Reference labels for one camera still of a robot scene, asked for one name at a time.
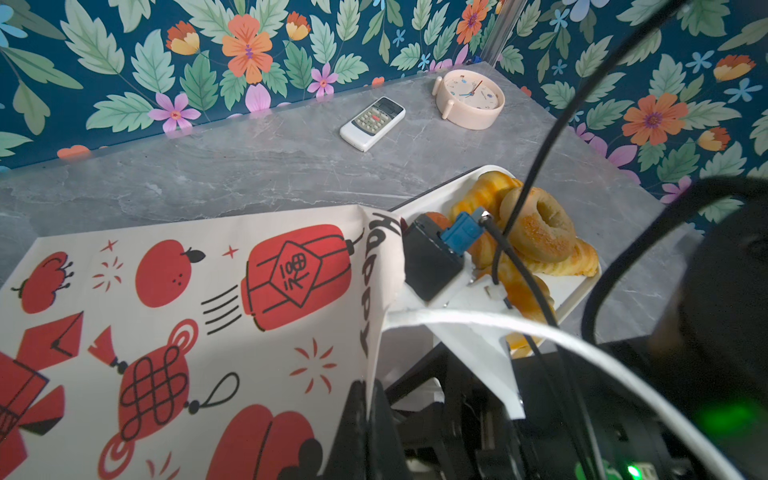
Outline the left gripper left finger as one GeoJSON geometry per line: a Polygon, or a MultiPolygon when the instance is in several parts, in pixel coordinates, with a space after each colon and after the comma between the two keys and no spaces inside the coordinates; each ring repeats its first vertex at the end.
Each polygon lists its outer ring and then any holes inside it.
{"type": "Polygon", "coordinates": [[[323,479],[367,477],[367,426],[365,383],[357,380],[350,386],[323,479]]]}

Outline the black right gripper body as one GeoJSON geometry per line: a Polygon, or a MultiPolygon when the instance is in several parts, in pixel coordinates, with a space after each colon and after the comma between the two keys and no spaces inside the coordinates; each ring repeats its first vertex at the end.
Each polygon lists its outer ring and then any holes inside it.
{"type": "Polygon", "coordinates": [[[556,353],[511,363],[524,416],[502,402],[444,345],[387,387],[390,403],[429,380],[443,400],[402,411],[406,454],[445,479],[675,479],[675,440],[649,407],[584,360],[556,353]]]}

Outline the long twisted fake bread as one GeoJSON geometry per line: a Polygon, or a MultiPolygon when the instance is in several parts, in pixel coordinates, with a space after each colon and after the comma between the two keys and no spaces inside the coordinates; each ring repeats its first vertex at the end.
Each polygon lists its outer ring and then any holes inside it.
{"type": "MultiPolygon", "coordinates": [[[[478,270],[490,272],[497,243],[488,234],[484,233],[468,250],[475,267],[478,270]]],[[[532,273],[550,276],[585,276],[593,277],[599,271],[599,257],[597,251],[587,242],[577,238],[572,252],[563,261],[549,263],[534,260],[515,250],[524,266],[532,273]]]]}

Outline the orange-brown fake pastry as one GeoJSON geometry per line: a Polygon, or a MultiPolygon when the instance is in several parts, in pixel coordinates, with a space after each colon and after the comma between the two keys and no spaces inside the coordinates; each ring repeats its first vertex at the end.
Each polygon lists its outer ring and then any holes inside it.
{"type": "Polygon", "coordinates": [[[425,213],[425,216],[434,222],[442,231],[445,231],[452,226],[452,221],[440,212],[429,211],[425,213]]]}

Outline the yellow fake croissant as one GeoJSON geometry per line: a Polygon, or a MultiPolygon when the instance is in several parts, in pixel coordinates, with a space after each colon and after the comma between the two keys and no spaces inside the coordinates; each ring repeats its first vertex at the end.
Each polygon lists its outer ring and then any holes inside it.
{"type": "Polygon", "coordinates": [[[448,218],[455,221],[462,212],[472,214],[482,207],[498,219],[499,208],[506,195],[510,190],[522,186],[521,180],[506,173],[500,171],[483,173],[470,190],[451,207],[448,218]]]}

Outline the white and red paper bag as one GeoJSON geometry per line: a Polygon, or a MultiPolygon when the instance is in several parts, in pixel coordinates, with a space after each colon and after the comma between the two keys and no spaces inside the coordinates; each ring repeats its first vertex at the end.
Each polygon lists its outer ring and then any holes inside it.
{"type": "Polygon", "coordinates": [[[319,479],[404,282],[357,205],[37,239],[1,290],[5,479],[319,479]]]}

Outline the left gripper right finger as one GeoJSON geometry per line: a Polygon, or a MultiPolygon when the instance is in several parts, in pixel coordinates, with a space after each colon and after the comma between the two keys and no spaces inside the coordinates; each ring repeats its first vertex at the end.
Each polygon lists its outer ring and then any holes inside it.
{"type": "Polygon", "coordinates": [[[367,478],[411,480],[404,448],[380,381],[373,384],[367,429],[367,478]]]}

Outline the yellow ring fake bread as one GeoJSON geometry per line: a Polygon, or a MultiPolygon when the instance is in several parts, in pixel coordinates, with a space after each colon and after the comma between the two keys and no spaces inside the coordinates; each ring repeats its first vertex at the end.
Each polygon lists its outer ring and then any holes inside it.
{"type": "MultiPolygon", "coordinates": [[[[533,295],[533,292],[512,263],[502,262],[499,264],[498,278],[507,292],[509,303],[514,306],[524,318],[547,324],[545,315],[533,295]]],[[[552,310],[552,313],[554,314],[552,308],[554,306],[554,301],[551,298],[549,288],[538,276],[533,275],[533,279],[547,300],[550,310],[552,310]]],[[[528,348],[527,341],[520,333],[509,334],[506,337],[506,340],[512,351],[523,347],[528,348]]]]}

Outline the brown sesame fake bagel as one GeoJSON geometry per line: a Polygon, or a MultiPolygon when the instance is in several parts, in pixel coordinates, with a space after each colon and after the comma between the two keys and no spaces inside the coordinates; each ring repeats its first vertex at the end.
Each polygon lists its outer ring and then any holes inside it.
{"type": "Polygon", "coordinates": [[[571,218],[558,201],[545,190],[533,187],[507,239],[528,258],[556,263],[571,255],[576,233],[571,218]]]}

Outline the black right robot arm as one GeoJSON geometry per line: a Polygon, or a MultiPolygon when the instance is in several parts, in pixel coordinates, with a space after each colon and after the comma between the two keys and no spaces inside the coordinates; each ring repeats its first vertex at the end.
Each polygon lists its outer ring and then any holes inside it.
{"type": "Polygon", "coordinates": [[[767,183],[710,177],[695,183],[609,266],[589,295],[581,333],[509,314],[453,309],[391,313],[389,329],[420,325],[496,327],[549,340],[645,403],[718,479],[767,475],[767,183]],[[599,350],[599,310],[614,285],[695,211],[727,197],[742,206],[693,252],[677,298],[648,341],[656,374],[645,381],[599,350]]]}

